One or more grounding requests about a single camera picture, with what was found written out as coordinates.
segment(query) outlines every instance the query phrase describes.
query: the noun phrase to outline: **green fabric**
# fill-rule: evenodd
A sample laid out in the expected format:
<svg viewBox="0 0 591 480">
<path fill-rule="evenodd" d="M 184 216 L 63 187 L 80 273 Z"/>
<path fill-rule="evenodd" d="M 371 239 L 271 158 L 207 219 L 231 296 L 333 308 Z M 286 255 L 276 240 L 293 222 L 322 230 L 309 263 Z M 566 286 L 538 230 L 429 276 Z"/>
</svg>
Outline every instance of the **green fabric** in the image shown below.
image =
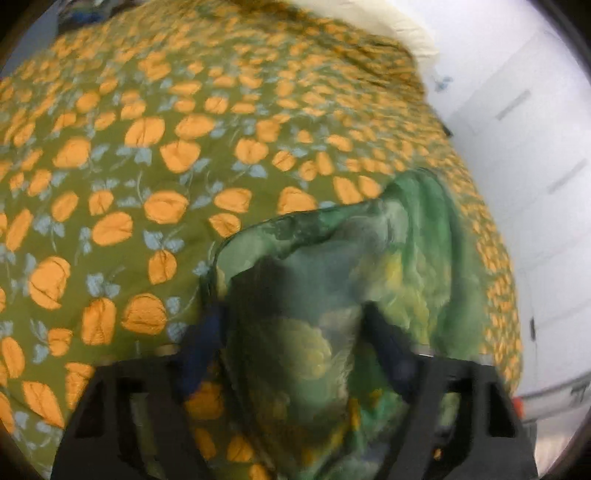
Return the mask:
<svg viewBox="0 0 591 480">
<path fill-rule="evenodd" d="M 224 239 L 375 198 L 419 167 L 474 234 L 479 348 L 513 390 L 509 258 L 423 97 L 400 44 L 250 0 L 152 0 L 60 37 L 3 79 L 0 419 L 35 468 L 48 476 L 94 365 L 152 354 L 197 321 L 200 279 Z M 423 298 L 403 289 L 388 308 L 412 331 L 443 286 Z M 192 411 L 226 415 L 221 391 L 209 382 Z M 226 440 L 205 428 L 196 438 L 212 463 L 228 457 Z M 234 464 L 232 475 L 267 475 L 254 460 Z"/>
<path fill-rule="evenodd" d="M 368 443 L 405 412 L 373 349 L 359 341 L 364 302 L 378 302 L 416 345 L 476 359 L 486 289 L 457 220 L 441 184 L 418 170 L 379 199 L 271 220 L 222 248 L 225 365 L 250 437 L 278 472 L 314 478 L 324 468 L 321 478 L 359 478 L 352 469 L 365 462 Z"/>
</svg>

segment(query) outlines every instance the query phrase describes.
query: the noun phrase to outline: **white wall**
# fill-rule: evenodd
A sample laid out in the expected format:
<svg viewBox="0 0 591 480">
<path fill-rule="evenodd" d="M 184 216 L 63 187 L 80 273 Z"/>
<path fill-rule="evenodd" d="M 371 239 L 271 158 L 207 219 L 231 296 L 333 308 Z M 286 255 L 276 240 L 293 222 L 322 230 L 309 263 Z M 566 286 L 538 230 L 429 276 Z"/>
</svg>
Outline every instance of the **white wall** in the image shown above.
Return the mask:
<svg viewBox="0 0 591 480">
<path fill-rule="evenodd" d="M 589 81 L 526 0 L 413 0 L 412 9 L 441 49 L 426 78 L 429 101 L 515 264 L 525 345 L 519 390 L 591 370 Z M 453 81 L 437 92 L 446 76 Z"/>
</svg>

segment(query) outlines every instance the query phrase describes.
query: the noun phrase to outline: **pillow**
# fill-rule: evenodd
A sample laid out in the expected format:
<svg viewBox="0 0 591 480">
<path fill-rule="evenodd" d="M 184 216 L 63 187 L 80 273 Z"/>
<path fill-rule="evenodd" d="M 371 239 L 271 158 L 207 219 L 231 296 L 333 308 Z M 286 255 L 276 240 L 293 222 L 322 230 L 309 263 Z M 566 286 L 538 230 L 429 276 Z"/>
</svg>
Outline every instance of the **pillow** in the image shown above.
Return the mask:
<svg viewBox="0 0 591 480">
<path fill-rule="evenodd" d="M 439 55 L 430 33 L 388 0 L 288 0 L 322 17 L 337 18 L 373 35 L 404 43 L 421 68 L 432 66 Z"/>
</svg>

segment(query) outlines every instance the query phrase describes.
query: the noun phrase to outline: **wrinkled bedding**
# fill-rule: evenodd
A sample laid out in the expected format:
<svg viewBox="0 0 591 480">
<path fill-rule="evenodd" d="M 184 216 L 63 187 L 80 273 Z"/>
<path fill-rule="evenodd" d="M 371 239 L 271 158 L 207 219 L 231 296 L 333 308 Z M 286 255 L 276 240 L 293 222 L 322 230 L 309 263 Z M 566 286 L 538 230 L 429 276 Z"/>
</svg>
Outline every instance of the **wrinkled bedding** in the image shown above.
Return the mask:
<svg viewBox="0 0 591 480">
<path fill-rule="evenodd" d="M 0 122 L 0 419 L 44 476 L 93 366 L 197 321 L 224 239 L 375 198 L 411 168 L 437 173 L 474 235 L 479 349 L 516 388 L 507 252 L 395 41 L 280 3 L 154 0 L 24 63 Z M 213 381 L 193 400 L 201 419 L 224 412 Z M 230 476 L 269 475 L 238 433 L 195 434 Z"/>
</svg>

